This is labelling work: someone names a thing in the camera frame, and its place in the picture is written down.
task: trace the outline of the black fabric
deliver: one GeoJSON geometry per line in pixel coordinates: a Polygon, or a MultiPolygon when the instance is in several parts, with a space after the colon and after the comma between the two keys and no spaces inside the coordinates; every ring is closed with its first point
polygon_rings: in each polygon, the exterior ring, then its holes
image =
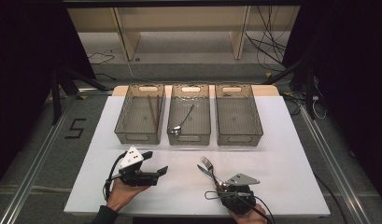
{"type": "Polygon", "coordinates": [[[115,223],[118,213],[114,210],[101,205],[94,221],[91,224],[112,224],[115,223]]]}

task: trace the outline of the white tabletop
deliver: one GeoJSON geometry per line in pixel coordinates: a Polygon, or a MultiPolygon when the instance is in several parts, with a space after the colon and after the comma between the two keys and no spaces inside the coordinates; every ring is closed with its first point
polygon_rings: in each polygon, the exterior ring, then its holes
{"type": "MultiPolygon", "coordinates": [[[[242,173],[261,181],[251,185],[254,194],[269,206],[275,217],[326,217],[330,214],[318,187],[289,111],[280,96],[256,96],[263,137],[256,147],[217,145],[214,98],[210,98],[211,137],[207,147],[170,146],[166,127],[171,87],[166,86],[163,131],[159,145],[135,145],[140,152],[153,151],[144,161],[144,172],[168,166],[158,185],[137,195],[120,213],[134,217],[228,217],[220,200],[206,200],[213,182],[196,167],[206,156],[214,164],[215,175],[228,179],[242,173]]],[[[64,211],[74,215],[95,214],[106,204],[103,185],[118,156],[131,145],[120,143],[114,130],[123,96],[106,101],[89,151],[64,211]]]]}

